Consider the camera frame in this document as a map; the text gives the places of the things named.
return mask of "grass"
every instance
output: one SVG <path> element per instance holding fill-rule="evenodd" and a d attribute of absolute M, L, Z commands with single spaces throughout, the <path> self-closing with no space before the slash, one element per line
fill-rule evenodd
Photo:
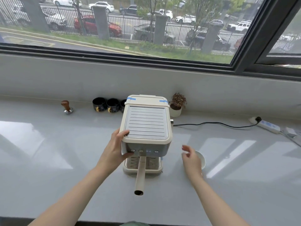
<path fill-rule="evenodd" d="M 96 36 L 80 36 L 80 35 L 65 35 L 58 33 L 43 33 L 38 32 L 32 28 L 21 28 L 17 26 L 9 27 L 10 29 L 16 29 L 26 32 L 35 32 L 45 35 L 51 35 L 55 37 L 60 37 L 64 39 L 71 39 L 80 42 L 86 42 L 95 45 L 103 45 L 111 48 L 118 48 L 127 51 L 140 52 L 148 55 L 159 56 L 167 59 L 177 59 L 177 60 L 191 60 L 191 61 L 201 61 L 209 63 L 220 63 L 229 64 L 233 58 L 233 55 L 222 55 L 222 54 L 205 54 L 200 51 L 200 49 L 192 50 L 189 52 L 188 48 L 175 48 L 174 46 L 163 46 L 155 45 L 149 42 L 140 43 L 130 43 L 126 41 L 116 41 L 116 40 L 100 40 Z"/>

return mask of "cream espresso machine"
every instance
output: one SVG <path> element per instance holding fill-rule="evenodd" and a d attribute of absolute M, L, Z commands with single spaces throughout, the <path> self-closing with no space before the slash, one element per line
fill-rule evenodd
<path fill-rule="evenodd" d="M 121 142 L 122 153 L 134 152 L 123 162 L 123 171 L 137 174 L 135 194 L 143 195 L 145 174 L 162 172 L 161 157 L 167 154 L 172 140 L 168 101 L 152 95 L 130 95 L 120 126 L 129 129 Z"/>

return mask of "glass pane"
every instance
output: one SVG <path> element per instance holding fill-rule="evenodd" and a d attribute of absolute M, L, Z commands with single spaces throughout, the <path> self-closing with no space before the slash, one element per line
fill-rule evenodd
<path fill-rule="evenodd" d="M 107 16 L 97 19 L 100 0 L 32 1 L 0 0 L 2 42 L 221 64 L 231 62 L 263 2 L 113 0 Z"/>
<path fill-rule="evenodd" d="M 277 40 L 271 53 L 301 53 L 301 10 L 295 15 L 286 30 Z"/>

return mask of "power strip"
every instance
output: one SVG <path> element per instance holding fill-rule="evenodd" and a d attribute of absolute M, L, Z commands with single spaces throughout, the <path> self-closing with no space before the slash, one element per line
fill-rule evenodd
<path fill-rule="evenodd" d="M 252 118 L 249 119 L 249 121 L 252 124 L 256 124 L 257 121 L 255 119 L 256 119 L 256 117 L 252 117 Z M 276 133 L 276 134 L 280 133 L 280 127 L 279 126 L 274 125 L 274 124 L 272 124 L 270 122 L 267 122 L 267 121 L 264 121 L 264 120 L 260 121 L 257 126 L 262 127 L 264 129 L 267 129 L 270 132 L 273 132 L 273 133 Z"/>

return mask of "white wall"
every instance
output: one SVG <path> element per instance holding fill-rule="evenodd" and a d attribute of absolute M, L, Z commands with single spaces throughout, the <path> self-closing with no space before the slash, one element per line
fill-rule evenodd
<path fill-rule="evenodd" d="M 0 55 L 0 94 L 91 102 L 186 95 L 187 110 L 301 118 L 300 82 Z"/>

